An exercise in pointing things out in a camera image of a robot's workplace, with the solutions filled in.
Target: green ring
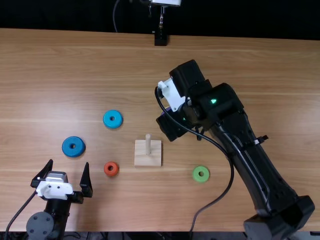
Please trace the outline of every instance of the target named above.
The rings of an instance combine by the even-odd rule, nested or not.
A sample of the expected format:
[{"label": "green ring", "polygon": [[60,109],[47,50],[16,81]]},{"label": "green ring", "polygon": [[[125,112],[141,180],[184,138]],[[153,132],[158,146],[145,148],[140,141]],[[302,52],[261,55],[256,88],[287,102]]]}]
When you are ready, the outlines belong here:
[{"label": "green ring", "polygon": [[205,183],[210,177],[210,172],[205,166],[197,166],[193,169],[192,177],[198,183]]}]

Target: black background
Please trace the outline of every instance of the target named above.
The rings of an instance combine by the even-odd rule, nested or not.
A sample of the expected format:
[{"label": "black background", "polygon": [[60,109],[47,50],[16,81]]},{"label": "black background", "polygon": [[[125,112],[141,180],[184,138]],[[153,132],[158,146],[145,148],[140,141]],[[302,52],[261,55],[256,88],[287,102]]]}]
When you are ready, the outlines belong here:
[{"label": "black background", "polygon": [[[114,32],[115,0],[0,0],[0,27]],[[151,34],[159,8],[120,0],[119,32]],[[182,0],[166,10],[170,35],[320,39],[319,0]]]}]

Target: black cable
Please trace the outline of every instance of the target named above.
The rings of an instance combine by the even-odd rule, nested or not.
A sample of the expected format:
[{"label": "black cable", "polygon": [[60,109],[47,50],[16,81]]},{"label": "black cable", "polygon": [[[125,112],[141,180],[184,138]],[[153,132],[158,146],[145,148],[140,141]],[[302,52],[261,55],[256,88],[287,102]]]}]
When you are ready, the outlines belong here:
[{"label": "black cable", "polygon": [[113,10],[112,10],[112,21],[113,21],[114,30],[116,33],[118,32],[117,25],[116,25],[116,9],[119,2],[120,0],[115,1]]},{"label": "black cable", "polygon": [[9,229],[11,225],[14,223],[16,218],[19,216],[19,214],[25,209],[25,207],[30,203],[30,201],[34,198],[34,196],[37,194],[36,191],[34,191],[31,196],[28,198],[28,200],[22,205],[22,207],[16,212],[16,214],[13,216],[11,221],[9,222],[8,226],[5,229],[5,234],[4,234],[4,240],[8,240],[8,235],[9,235]]},{"label": "black cable", "polygon": [[176,121],[166,110],[166,108],[163,106],[163,104],[161,103],[161,100],[158,96],[158,87],[155,88],[154,90],[154,95],[155,95],[155,98],[156,98],[156,101],[158,102],[160,108],[162,109],[162,111],[170,118],[171,121],[173,121],[176,125],[178,125],[180,128],[183,128],[185,129],[186,131],[188,131],[189,133],[192,133],[198,137],[201,137],[205,140],[207,140],[208,142],[212,143],[213,145],[215,145],[225,156],[226,156],[226,159],[228,160],[229,162],[229,165],[230,165],[230,180],[229,180],[229,183],[228,185],[226,186],[225,190],[223,191],[223,193],[218,196],[215,200],[213,200],[212,202],[208,203],[207,205],[203,206],[202,208],[200,208],[194,215],[193,217],[193,220],[192,220],[192,225],[191,225],[191,228],[189,230],[189,233],[190,233],[190,239],[192,239],[192,232],[194,230],[194,227],[195,227],[195,223],[196,223],[196,219],[197,219],[197,216],[205,209],[211,207],[212,205],[214,205],[215,203],[217,203],[218,201],[220,201],[227,193],[228,191],[230,190],[231,186],[232,186],[232,183],[234,181],[234,177],[235,177],[235,169],[234,169],[234,165],[232,164],[230,158],[229,158],[229,155],[227,153],[227,151],[219,144],[217,143],[216,141],[214,141],[213,139],[211,139],[210,137],[207,137],[199,132],[196,132],[192,129],[189,129],[187,128],[186,126],[182,125],[181,123],[179,123],[178,121]]},{"label": "black cable", "polygon": [[80,235],[78,232],[74,231],[73,233],[77,234],[77,236],[72,235],[72,234],[68,234],[68,235],[64,235],[63,238],[66,238],[66,237],[74,237],[74,238],[76,238],[76,239],[81,239],[81,235]]}]

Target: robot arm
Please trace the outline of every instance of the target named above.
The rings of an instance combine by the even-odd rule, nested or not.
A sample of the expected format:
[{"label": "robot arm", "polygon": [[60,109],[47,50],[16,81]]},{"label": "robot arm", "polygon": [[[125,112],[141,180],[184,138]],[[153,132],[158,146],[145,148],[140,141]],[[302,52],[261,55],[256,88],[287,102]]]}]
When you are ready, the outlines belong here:
[{"label": "robot arm", "polygon": [[30,240],[62,240],[71,204],[82,204],[84,198],[91,198],[93,195],[89,163],[85,164],[82,173],[81,191],[73,191],[67,174],[52,171],[52,167],[51,159],[31,181],[31,187],[47,203],[45,210],[32,215],[26,224]]},{"label": "robot arm", "polygon": [[[168,113],[188,128],[208,131],[227,151],[250,193],[257,215],[244,222],[248,239],[281,240],[301,229],[315,205],[309,196],[298,196],[273,166],[261,146],[268,137],[255,136],[231,86],[212,87],[194,60],[170,76],[158,84],[158,95],[170,104]],[[186,133],[166,114],[157,123],[170,141]]]}]

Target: red ring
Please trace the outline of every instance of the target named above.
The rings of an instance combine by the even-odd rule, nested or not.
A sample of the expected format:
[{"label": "red ring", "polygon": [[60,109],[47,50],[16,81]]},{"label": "red ring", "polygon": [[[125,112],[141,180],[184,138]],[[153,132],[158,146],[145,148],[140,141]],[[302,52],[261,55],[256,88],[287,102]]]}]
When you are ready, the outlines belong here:
[{"label": "red ring", "polygon": [[119,166],[115,162],[109,161],[104,165],[103,170],[107,176],[113,177],[119,172]]}]

